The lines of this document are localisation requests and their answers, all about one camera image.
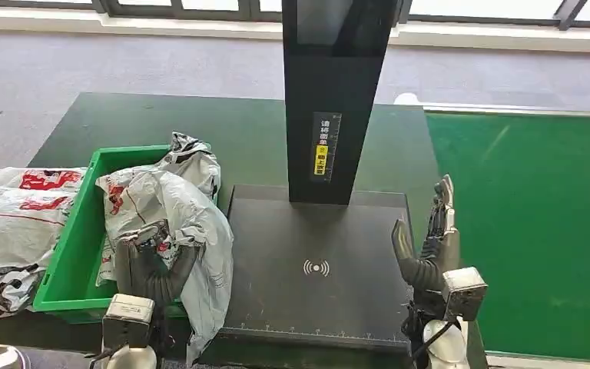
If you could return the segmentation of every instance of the green table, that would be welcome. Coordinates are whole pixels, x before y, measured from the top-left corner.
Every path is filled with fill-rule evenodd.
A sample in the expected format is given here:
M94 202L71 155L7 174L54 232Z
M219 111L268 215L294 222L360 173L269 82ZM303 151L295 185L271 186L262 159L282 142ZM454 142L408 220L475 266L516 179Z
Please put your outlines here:
M32 167L86 165L98 148L165 144L172 131L209 142L219 157L226 210L234 184L286 185L286 132L282 101L185 98L156 95L81 94L31 161ZM406 192L413 232L422 239L439 178L421 108L375 105L363 146L356 190ZM179 336L184 322L174 322ZM24 339L27 330L35 336ZM81 337L55 339L56 334ZM70 326L54 317L27 314L0 321L0 342L76 351L98 349L99 324ZM204 360L264 367L389 367L399 358L319 347L259 345L219 335ZM486 367L478 325L470 329L472 367Z

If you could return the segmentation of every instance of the black cable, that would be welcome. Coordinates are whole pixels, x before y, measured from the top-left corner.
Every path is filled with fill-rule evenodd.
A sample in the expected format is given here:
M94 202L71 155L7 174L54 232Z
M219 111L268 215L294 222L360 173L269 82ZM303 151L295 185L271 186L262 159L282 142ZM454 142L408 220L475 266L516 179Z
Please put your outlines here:
M122 349L125 345L126 344L120 344L115 349L105 348L100 354L86 354L85 358L91 359L91 361L89 361L89 369L94 369L96 363L105 359L106 357L112 357L112 355L116 354L116 352Z
M437 339L440 336L442 336L444 334L444 332L448 331L452 325L453 325L453 322L451 322L451 321L447 322L445 324L445 326L439 330L438 333L434 334L433 337L431 337L428 341L424 342L424 344L419 346L417 348L417 350L415 350L415 352L413 352L413 356L411 356L411 360L414 361L415 359L417 359L417 357L420 356L422 354L422 352L424 352L427 348L429 348L429 346L431 344L433 344L433 342L437 341Z

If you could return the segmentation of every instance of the black scanning platform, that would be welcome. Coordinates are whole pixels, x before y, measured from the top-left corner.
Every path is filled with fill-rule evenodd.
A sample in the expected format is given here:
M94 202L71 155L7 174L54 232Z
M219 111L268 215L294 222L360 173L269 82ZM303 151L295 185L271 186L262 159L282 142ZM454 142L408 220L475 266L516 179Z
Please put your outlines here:
M412 288L390 240L404 194L353 192L349 206L291 203L288 188L236 185L228 334L407 352Z

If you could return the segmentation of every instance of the yellow label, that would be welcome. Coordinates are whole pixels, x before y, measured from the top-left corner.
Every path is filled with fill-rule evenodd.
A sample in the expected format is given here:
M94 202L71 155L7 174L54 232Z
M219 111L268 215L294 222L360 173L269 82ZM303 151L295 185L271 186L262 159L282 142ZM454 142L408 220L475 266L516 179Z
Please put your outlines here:
M326 171L326 153L329 152L329 146L317 145L315 165L313 166L314 175L324 175Z

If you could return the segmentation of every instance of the nfc symbol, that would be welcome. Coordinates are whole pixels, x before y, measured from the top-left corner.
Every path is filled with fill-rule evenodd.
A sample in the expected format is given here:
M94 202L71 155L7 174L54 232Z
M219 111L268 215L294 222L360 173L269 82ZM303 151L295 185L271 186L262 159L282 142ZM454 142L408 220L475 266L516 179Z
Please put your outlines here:
M309 260L304 262L304 274L309 275L313 272L320 273L323 276L329 275L329 263L323 261L321 264L313 264Z

